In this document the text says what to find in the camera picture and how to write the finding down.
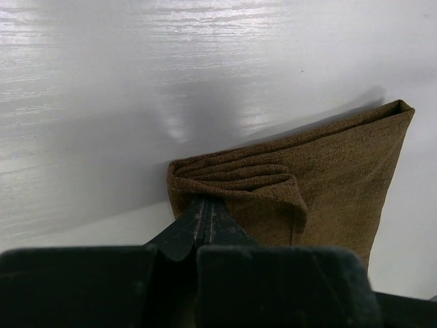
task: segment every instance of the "white table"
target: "white table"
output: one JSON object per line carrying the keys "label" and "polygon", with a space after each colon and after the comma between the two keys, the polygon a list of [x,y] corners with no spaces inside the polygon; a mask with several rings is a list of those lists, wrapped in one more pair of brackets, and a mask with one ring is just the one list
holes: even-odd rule
{"label": "white table", "polygon": [[141,244],[171,159],[403,98],[377,290],[437,294],[437,2],[0,0],[0,249]]}

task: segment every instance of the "towel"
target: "towel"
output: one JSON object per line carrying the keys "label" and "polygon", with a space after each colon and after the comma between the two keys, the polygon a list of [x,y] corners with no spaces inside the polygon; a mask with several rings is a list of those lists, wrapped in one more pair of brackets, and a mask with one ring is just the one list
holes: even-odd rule
{"label": "towel", "polygon": [[225,200],[265,245],[336,245],[368,265],[414,109],[398,100],[282,139],[172,161],[178,218],[196,194]]}

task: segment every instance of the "cloth fold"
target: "cloth fold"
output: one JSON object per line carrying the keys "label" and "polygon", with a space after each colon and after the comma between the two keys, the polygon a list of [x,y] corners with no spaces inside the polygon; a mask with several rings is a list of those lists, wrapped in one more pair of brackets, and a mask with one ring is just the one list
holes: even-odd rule
{"label": "cloth fold", "polygon": [[337,245],[367,264],[413,115],[398,100],[306,133],[173,161],[173,213],[196,194],[220,196],[260,243]]}

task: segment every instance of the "brown cloth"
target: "brown cloth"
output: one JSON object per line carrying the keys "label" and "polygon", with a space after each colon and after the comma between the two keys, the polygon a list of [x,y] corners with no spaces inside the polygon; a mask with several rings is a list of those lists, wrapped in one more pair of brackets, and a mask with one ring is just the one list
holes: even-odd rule
{"label": "brown cloth", "polygon": [[173,161],[173,213],[194,194],[221,196],[262,244],[337,245],[368,264],[413,115],[398,100],[299,135]]}

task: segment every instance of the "black object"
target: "black object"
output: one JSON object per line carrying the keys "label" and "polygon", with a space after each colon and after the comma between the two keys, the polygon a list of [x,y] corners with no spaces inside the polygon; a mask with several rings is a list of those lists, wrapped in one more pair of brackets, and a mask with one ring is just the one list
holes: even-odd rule
{"label": "black object", "polygon": [[145,246],[8,251],[0,327],[436,327],[437,303],[372,292],[340,248],[261,247],[198,197]]}

